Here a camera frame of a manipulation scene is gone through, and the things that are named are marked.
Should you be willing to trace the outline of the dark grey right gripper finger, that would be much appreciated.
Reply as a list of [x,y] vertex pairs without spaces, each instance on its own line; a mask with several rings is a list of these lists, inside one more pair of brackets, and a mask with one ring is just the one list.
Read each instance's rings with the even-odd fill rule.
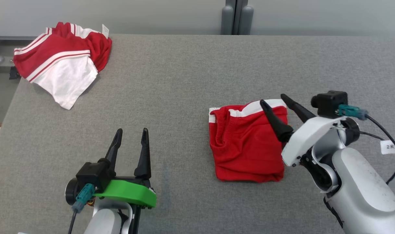
[[265,100],[261,99],[260,105],[278,141],[282,143],[287,143],[290,140],[292,134],[294,133],[294,129],[291,126],[285,124],[280,118],[278,118],[272,111],[272,107]]
[[286,94],[281,94],[281,99],[282,101],[285,102],[285,105],[292,111],[296,113],[296,115],[299,117],[299,119],[303,122],[306,123],[309,119],[315,118],[316,115],[310,112],[307,108],[303,107],[293,99],[291,99],[288,95]]

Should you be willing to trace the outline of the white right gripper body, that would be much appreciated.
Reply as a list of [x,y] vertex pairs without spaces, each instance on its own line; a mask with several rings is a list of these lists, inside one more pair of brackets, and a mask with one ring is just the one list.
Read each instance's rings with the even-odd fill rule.
[[296,163],[298,156],[304,155],[319,139],[334,127],[334,124],[340,124],[346,118],[345,116],[336,119],[314,117],[307,120],[306,123],[293,133],[282,150],[282,160],[285,166],[292,166]]

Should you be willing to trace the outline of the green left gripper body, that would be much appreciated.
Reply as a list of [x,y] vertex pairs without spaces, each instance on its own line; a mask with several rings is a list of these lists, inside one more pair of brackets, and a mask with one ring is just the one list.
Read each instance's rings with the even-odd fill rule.
[[117,178],[110,181],[103,192],[95,192],[95,197],[126,202],[140,207],[154,208],[157,195],[149,179],[135,177]]

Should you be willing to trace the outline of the red shorts with white stripe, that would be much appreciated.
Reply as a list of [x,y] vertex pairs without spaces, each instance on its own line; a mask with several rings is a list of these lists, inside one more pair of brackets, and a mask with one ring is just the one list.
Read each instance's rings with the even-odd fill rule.
[[223,182],[279,182],[284,177],[282,143],[259,100],[210,108],[209,145]]

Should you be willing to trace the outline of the grey partition post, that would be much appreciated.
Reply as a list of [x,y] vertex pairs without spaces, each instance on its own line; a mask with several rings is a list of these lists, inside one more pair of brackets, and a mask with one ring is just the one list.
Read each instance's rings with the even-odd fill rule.
[[221,12],[221,35],[250,35],[254,8],[248,0],[225,0]]

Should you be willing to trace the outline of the red shirt with white sleeve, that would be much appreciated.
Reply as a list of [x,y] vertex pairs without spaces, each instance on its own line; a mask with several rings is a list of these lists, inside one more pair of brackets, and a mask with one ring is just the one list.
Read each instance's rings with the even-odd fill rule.
[[29,45],[14,49],[13,63],[22,78],[37,84],[61,108],[70,110],[105,68],[111,50],[106,26],[99,32],[58,22]]

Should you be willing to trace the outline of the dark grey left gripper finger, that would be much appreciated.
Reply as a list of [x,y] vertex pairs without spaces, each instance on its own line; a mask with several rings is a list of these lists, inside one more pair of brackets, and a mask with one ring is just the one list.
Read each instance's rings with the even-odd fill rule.
[[141,153],[138,166],[134,171],[135,178],[150,179],[151,178],[151,155],[149,132],[147,128],[143,129],[141,137]]
[[114,171],[116,166],[116,159],[118,150],[120,148],[121,142],[123,137],[123,129],[117,129],[113,141],[108,149],[108,152],[105,158],[101,158],[99,160],[99,164],[102,166],[103,172]]

